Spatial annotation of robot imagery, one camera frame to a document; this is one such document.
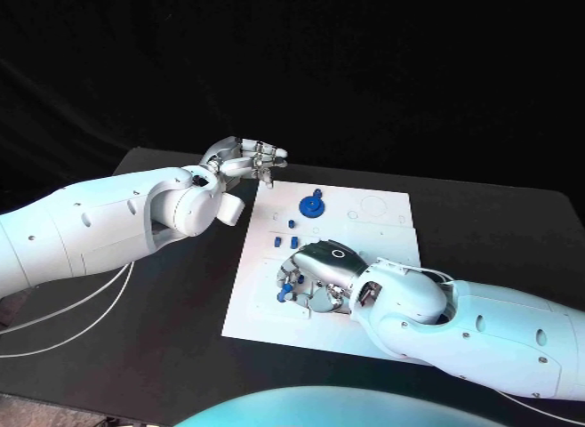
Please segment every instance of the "black background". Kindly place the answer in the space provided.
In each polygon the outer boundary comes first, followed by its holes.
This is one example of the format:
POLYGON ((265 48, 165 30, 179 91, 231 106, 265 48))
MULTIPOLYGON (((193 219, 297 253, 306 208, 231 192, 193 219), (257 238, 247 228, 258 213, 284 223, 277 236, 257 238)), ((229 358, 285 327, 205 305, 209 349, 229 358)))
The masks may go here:
POLYGON ((585 224, 585 9, 0 0, 0 213, 136 146, 563 191, 585 224))

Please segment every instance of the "small blue piece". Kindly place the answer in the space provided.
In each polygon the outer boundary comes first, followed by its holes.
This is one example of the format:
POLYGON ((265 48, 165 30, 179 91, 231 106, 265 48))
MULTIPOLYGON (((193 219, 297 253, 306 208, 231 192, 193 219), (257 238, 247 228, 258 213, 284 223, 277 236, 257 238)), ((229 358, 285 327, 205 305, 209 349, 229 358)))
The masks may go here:
POLYGON ((280 294, 277 295, 277 300, 280 302, 287 302, 287 300, 284 299, 284 296, 287 295, 287 293, 293 290, 293 285, 290 283, 285 283, 283 286, 283 290, 280 291, 280 294))
POLYGON ((301 199, 298 211, 308 218, 319 218, 324 213, 324 202, 321 201, 321 190, 316 189, 314 194, 301 199))

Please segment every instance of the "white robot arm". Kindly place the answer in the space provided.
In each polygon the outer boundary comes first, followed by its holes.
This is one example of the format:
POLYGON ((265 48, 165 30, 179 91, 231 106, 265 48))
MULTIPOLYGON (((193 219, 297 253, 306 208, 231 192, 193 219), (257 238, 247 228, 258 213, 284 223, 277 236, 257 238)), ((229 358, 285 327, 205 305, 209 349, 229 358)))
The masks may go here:
POLYGON ((226 193, 241 177, 272 185, 287 152, 228 137, 201 165, 80 182, 0 215, 0 298, 39 283, 123 267, 218 218, 235 225, 242 201, 226 193))
POLYGON ((378 347, 527 398, 585 401, 585 312, 500 286, 435 282, 379 258, 367 265, 333 241, 303 246, 283 265, 278 300, 344 312, 378 347), (298 276, 321 283, 296 294, 298 276))

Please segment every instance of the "black table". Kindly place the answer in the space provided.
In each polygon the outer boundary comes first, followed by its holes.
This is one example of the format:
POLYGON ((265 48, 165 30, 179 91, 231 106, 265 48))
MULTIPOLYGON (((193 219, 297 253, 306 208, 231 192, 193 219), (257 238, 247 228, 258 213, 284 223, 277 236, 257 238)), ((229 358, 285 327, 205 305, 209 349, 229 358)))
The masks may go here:
MULTIPOLYGON (((134 149, 116 173, 198 159, 134 149)), ((560 193, 301 165, 275 173, 283 181, 409 193, 425 266, 585 310, 585 229, 560 193)), ((221 336, 255 189, 247 181, 232 191, 248 202, 236 227, 215 222, 198 238, 136 263, 123 299, 84 336, 36 356, 0 359, 0 394, 175 424, 255 391, 329 384, 402 393, 509 425, 563 425, 432 367, 221 336)), ((16 322, 77 301, 111 275, 45 284, 16 322)), ((120 286, 121 281, 57 319, 6 335, 0 354, 62 341, 101 314, 120 286)), ((532 403, 585 421, 585 403, 532 403)), ((287 410, 303 410, 303 403, 288 402, 287 410)))

